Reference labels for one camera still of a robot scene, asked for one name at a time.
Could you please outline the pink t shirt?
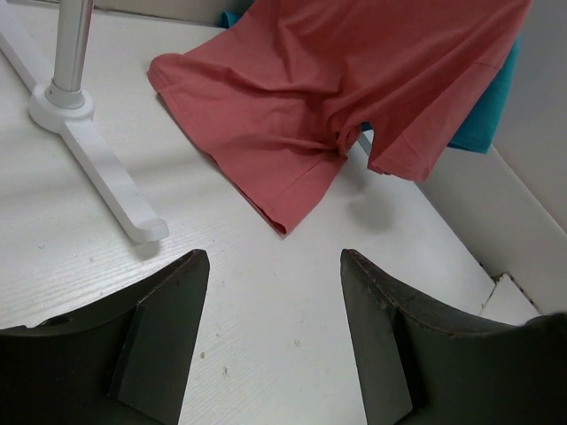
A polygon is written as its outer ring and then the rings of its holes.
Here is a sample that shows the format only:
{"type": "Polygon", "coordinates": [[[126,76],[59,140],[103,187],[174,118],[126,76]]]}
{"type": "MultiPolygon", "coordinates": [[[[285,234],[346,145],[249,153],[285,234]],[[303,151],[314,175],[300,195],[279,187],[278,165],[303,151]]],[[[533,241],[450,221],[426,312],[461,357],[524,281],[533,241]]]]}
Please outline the pink t shirt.
{"type": "Polygon", "coordinates": [[[172,118],[280,234],[338,175],[361,128],[369,170],[423,182],[503,68],[528,1],[256,1],[150,64],[172,118]]]}

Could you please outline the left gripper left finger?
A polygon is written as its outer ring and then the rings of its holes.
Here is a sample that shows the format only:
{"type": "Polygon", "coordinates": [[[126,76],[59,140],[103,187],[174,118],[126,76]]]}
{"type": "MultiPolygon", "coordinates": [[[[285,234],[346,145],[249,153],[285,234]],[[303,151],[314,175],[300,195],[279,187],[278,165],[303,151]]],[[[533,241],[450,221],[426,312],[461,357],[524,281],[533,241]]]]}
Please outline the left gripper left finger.
{"type": "Polygon", "coordinates": [[[4,424],[176,424],[209,277],[190,251],[142,281],[1,332],[4,424]]]}

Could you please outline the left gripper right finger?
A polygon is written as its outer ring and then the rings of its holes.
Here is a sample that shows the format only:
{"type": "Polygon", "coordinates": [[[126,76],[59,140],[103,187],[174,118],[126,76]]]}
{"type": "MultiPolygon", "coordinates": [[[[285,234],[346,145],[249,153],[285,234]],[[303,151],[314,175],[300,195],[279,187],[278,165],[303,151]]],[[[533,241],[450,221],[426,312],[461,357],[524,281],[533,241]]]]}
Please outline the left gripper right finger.
{"type": "Polygon", "coordinates": [[[465,313],[340,258],[364,412],[370,424],[563,424],[566,316],[514,326],[465,313]]]}

